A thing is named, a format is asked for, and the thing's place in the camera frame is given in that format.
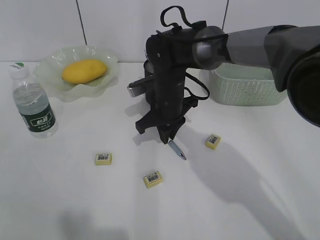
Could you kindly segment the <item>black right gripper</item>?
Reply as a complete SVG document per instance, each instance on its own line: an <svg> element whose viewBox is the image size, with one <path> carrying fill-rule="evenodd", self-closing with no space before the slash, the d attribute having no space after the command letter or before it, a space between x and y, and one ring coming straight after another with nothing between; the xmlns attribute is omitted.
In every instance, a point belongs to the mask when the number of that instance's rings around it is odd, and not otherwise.
<svg viewBox="0 0 320 240"><path fill-rule="evenodd" d="M174 27L151 35L146 41L146 58L154 70L154 99L149 112L135 123L140 134L156 127L166 145L185 124L185 114L198 105L199 97L185 97L185 79L195 79L187 73L197 68L193 57L196 31Z"/></svg>

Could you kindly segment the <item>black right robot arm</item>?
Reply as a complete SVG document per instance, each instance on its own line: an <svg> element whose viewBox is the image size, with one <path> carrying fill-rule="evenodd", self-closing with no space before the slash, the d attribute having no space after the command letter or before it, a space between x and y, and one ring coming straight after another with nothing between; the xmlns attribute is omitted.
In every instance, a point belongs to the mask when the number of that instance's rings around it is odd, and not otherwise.
<svg viewBox="0 0 320 240"><path fill-rule="evenodd" d="M173 139L185 114L198 105L185 80L187 69L214 70L223 63L260 67L272 72L275 88L309 123L320 124L320 28L267 26L224 33L219 27L176 26L146 41L145 77L128 85L132 96L144 94L149 112L135 124L143 134L155 127L161 141Z"/></svg>

